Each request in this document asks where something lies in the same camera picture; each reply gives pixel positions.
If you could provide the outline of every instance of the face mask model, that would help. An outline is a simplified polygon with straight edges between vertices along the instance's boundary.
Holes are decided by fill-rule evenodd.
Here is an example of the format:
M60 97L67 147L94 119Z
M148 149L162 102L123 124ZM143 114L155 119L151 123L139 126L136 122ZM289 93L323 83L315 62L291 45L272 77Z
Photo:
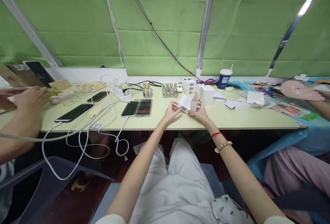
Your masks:
M281 92L290 98L311 100L311 101L324 101L318 92L311 88L305 87L303 84L297 81L286 81L281 85Z

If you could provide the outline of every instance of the sleeve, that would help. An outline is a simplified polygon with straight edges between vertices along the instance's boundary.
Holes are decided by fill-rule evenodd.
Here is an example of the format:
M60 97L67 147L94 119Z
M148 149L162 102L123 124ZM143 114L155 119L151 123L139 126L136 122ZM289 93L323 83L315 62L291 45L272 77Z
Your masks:
M126 224L123 217L117 214L103 216L96 224Z
M265 220L264 224L294 224L294 222L282 216L271 216Z

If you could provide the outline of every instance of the red cable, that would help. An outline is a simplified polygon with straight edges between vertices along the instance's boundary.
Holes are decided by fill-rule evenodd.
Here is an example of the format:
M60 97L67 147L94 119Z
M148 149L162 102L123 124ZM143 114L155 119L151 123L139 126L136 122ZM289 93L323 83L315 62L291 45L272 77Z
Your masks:
M145 15L145 13L143 12L143 10L141 9L139 3L137 2L137 0L135 0L136 4L138 5L138 7L140 8L141 12L143 13L144 17L147 19L148 23L150 23L152 30L154 30L155 34L157 35L157 37L160 39L160 41L165 45L165 42L159 37L158 33L156 32L156 30L154 29L152 23L149 21L148 17ZM186 70L188 71L190 74L192 74L193 76L195 76L198 80L202 81L201 79L199 79L196 75L194 75L192 72L190 72L189 70L187 70L180 62L179 64Z

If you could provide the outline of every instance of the cup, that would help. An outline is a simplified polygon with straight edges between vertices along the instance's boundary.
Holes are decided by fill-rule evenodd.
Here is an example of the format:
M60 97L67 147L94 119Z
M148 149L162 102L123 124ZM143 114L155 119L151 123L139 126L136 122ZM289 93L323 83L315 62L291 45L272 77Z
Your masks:
M222 69L220 71L220 78L218 82L218 89L225 89L230 76L233 74L231 69Z

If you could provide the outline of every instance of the pink cloth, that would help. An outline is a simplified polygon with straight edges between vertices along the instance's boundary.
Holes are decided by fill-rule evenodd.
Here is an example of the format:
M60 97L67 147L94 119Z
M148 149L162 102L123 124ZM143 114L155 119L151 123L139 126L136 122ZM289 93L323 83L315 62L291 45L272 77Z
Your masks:
M277 196L301 190L306 182L330 198L330 164L296 147L272 154L267 161L264 178ZM300 217L300 223L312 223L307 212L295 213Z

